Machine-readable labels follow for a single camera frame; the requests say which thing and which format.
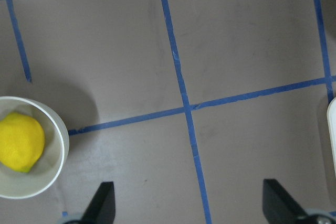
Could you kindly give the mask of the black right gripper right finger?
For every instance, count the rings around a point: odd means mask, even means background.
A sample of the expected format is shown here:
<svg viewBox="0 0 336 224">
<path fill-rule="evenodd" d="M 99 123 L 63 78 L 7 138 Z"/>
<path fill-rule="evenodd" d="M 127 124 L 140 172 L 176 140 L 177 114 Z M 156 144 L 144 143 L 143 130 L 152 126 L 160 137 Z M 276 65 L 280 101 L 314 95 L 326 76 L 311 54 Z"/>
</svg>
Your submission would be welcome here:
<svg viewBox="0 0 336 224">
<path fill-rule="evenodd" d="M 291 197 L 276 179 L 264 179 L 262 209 L 268 223 L 304 223 L 306 211 Z"/>
</svg>

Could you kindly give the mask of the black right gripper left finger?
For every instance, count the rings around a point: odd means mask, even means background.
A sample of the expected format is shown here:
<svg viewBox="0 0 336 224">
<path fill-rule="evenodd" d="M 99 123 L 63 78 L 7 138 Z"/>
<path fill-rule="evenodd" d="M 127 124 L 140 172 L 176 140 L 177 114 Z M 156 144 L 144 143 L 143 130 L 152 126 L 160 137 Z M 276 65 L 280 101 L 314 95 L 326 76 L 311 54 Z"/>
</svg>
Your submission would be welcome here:
<svg viewBox="0 0 336 224">
<path fill-rule="evenodd" d="M 114 223 L 116 216 L 113 182 L 102 182 L 80 219 L 80 223 Z"/>
</svg>

